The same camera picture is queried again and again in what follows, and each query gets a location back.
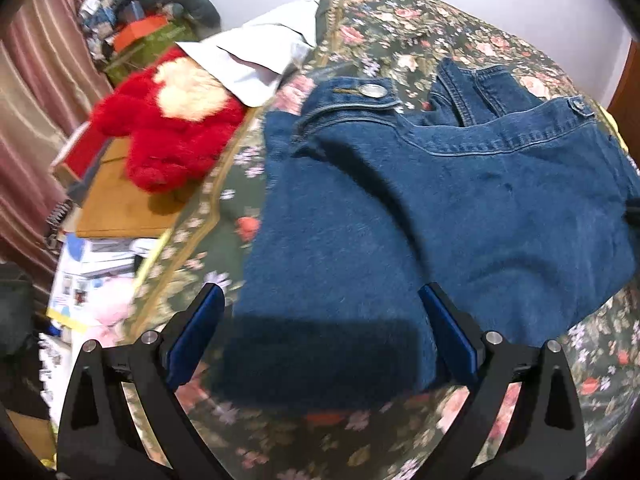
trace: bed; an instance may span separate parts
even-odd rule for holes
[[[241,294],[242,264],[264,203],[262,118],[269,109],[300,113],[318,80],[387,76],[395,80],[404,107],[415,110],[426,102],[438,60],[449,56],[469,68],[506,64],[541,98],[579,93],[532,45],[438,0],[321,0],[316,29],[318,47],[268,106],[250,111],[181,213],[138,289],[125,343],[185,309],[205,280],[223,288],[226,314],[232,314],[232,303]],[[604,113],[600,120],[613,132]],[[589,466],[620,430],[640,391],[639,286],[633,279],[559,339],[580,398]],[[296,416],[246,409],[207,390],[223,346],[224,331],[218,330],[203,359],[206,364],[180,387],[177,397],[204,442],[235,478],[407,480],[466,397],[464,388],[450,387],[397,399],[375,412]],[[517,395],[518,385],[512,384],[478,463],[495,454]],[[149,455],[165,462],[135,392],[127,389],[127,396]]]

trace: paper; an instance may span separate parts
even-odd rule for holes
[[[79,240],[73,235],[69,239]],[[81,245],[65,243],[60,252],[47,305],[47,315],[51,319],[81,332],[96,324],[94,317],[88,312],[87,297],[91,290],[100,287],[101,279],[105,276],[133,277],[132,252],[94,253],[90,246],[88,240]]]
[[[316,46],[317,10],[318,2],[300,0],[199,43],[177,44],[245,105],[258,107]]]
[[[158,240],[156,238],[137,238],[130,243],[129,250],[138,256],[146,258],[157,243]]]
[[[38,346],[38,355],[42,362],[40,381],[44,387],[40,395],[47,403],[49,418],[53,427],[57,429],[60,426],[62,406],[75,359],[72,358],[71,346],[57,337],[41,333]]]

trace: pink plush toy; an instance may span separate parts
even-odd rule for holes
[[[124,336],[122,322],[132,314],[133,283],[133,278],[106,278],[89,291],[86,308],[100,325],[89,327],[85,339],[95,339],[103,348],[117,345]]]

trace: red plush toy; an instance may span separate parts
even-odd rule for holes
[[[244,113],[217,79],[174,47],[103,99],[91,124],[108,137],[130,136],[128,177],[161,192],[206,176]]]

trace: green patterned fabric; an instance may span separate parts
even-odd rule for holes
[[[269,107],[252,110],[184,209],[138,291],[125,342],[185,309],[206,280],[223,288],[226,315],[232,315],[264,203],[262,118],[268,108],[300,113],[316,81],[334,75],[387,76],[396,81],[405,109],[426,108],[436,64],[449,56],[469,68],[508,65],[517,81],[542,98],[578,93],[562,70],[530,44],[438,0],[322,0],[317,26],[318,47],[307,64]],[[580,395],[590,465],[638,396],[639,284],[633,280],[561,338]],[[177,397],[203,440],[238,479],[408,480],[466,397],[464,388],[452,387],[396,399],[375,412],[296,416],[246,409],[207,387],[224,336],[223,323]],[[518,390],[511,385],[478,462],[495,454]],[[164,462],[134,391],[127,395],[150,455]]]

